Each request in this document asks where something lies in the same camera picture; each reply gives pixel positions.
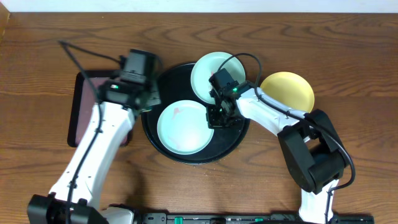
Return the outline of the yellow plate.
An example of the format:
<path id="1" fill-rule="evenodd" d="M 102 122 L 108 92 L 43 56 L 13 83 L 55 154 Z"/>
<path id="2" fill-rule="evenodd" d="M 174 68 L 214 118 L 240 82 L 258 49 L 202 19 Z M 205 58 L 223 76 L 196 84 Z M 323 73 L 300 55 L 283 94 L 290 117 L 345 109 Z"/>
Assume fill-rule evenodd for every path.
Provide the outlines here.
<path id="1" fill-rule="evenodd" d="M 292 72 L 269 75 L 260 88 L 271 98 L 295 109 L 311 112 L 315 104 L 312 87 L 304 78 Z"/>

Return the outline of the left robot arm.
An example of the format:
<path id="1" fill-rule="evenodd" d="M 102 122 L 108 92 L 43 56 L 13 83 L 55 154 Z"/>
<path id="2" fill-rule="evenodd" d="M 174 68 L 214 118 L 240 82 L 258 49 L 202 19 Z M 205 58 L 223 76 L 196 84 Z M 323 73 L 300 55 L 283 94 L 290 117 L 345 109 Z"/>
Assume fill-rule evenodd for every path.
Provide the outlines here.
<path id="1" fill-rule="evenodd" d="M 108 80 L 95 90 L 95 99 L 89 125 L 67 168 L 47 196 L 32 196 L 30 223 L 134 223 L 134 211 L 124 205 L 100 211 L 100 198 L 137 116 L 160 104 L 157 82 Z"/>

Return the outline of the light blue plate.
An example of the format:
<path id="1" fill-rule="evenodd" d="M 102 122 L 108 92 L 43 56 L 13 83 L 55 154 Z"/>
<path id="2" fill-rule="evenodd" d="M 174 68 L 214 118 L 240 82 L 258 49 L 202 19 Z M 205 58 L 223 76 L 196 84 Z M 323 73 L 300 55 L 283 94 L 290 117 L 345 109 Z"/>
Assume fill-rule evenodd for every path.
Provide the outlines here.
<path id="1" fill-rule="evenodd" d="M 210 143 L 214 130 L 208 127 L 205 106 L 193 100 L 180 100 L 161 112 L 157 135 L 170 152 L 190 155 Z"/>
<path id="2" fill-rule="evenodd" d="M 212 86 L 209 79 L 230 56 L 231 54 L 226 52 L 212 52 L 204 55 L 195 63 L 190 77 L 191 86 L 196 96 L 205 103 L 215 104 L 215 99 L 210 96 Z M 237 58 L 230 59 L 223 65 L 223 68 L 227 69 L 232 78 L 239 83 L 246 80 L 244 67 Z"/>

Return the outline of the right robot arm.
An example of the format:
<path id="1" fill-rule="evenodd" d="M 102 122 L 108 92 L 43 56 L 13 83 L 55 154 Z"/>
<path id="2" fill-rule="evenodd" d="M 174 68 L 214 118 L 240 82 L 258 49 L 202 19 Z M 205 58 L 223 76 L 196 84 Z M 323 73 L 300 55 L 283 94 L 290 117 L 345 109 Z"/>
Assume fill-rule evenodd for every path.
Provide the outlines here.
<path id="1" fill-rule="evenodd" d="M 299 216 L 305 222 L 330 223 L 334 191 L 349 157 L 328 116 L 295 110 L 264 93 L 253 83 L 211 81 L 215 105 L 207 112 L 210 128 L 226 128 L 250 119 L 276 135 L 285 163 L 302 190 Z"/>

